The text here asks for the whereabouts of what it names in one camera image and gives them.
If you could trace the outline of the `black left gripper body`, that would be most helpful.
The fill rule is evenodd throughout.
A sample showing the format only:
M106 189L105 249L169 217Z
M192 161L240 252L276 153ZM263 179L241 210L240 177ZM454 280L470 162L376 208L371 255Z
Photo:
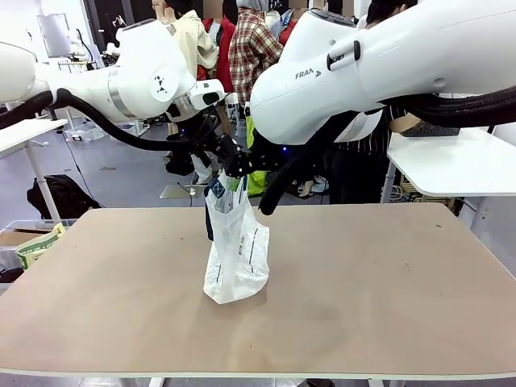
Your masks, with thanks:
M242 147L229 135L207 135L202 139L194 139L190 142L190 148L195 152L211 152L225 163L243 162Z

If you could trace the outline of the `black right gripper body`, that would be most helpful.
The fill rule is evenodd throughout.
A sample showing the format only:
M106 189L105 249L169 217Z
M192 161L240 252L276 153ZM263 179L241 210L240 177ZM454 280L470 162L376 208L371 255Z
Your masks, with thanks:
M282 145L255 138L251 146L251 164L258 171L278 171L288 160Z

